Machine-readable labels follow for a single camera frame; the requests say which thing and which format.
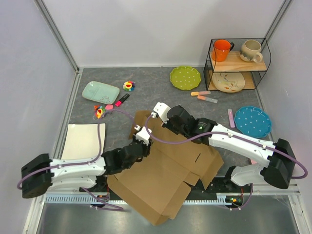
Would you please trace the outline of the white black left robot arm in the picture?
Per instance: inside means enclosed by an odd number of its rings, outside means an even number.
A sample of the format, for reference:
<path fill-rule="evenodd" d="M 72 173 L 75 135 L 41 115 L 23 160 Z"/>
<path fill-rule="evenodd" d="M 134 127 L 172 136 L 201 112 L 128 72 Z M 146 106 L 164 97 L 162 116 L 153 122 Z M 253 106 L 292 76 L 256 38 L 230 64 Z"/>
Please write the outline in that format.
<path fill-rule="evenodd" d="M 50 159 L 41 154 L 21 168 L 18 189 L 22 198 L 35 198 L 51 190 L 71 188 L 93 188 L 97 192 L 105 190 L 104 176 L 115 175 L 130 169 L 150 153 L 153 141 L 133 137 L 123 148 L 103 152 L 100 156 L 87 159 Z"/>

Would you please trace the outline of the brown cardboard box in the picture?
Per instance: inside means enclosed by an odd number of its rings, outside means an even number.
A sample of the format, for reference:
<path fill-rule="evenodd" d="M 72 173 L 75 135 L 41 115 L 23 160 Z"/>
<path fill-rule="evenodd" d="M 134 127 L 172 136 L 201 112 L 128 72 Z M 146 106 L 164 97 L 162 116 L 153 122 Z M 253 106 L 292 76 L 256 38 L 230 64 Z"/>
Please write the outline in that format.
<path fill-rule="evenodd" d="M 154 141 L 150 154 L 119 174 L 108 176 L 111 191 L 154 226 L 174 219 L 198 181 L 206 189 L 223 165 L 211 146 Z"/>

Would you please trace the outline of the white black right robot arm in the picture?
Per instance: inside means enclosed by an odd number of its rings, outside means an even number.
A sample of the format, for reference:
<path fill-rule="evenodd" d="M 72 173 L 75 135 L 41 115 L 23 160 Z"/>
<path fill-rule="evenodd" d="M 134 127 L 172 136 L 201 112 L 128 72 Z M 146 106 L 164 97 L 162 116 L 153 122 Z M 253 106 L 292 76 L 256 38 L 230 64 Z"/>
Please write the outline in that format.
<path fill-rule="evenodd" d="M 219 147 L 245 156 L 256 163 L 248 166 L 232 166 L 223 179 L 229 192 L 240 186 L 266 182 L 279 189 L 289 187 L 295 167 L 295 155 L 288 141 L 259 140 L 237 133 L 207 118 L 194 118 L 182 106 L 170 108 L 161 103 L 155 107 L 162 126 L 182 135 L 196 144 Z"/>

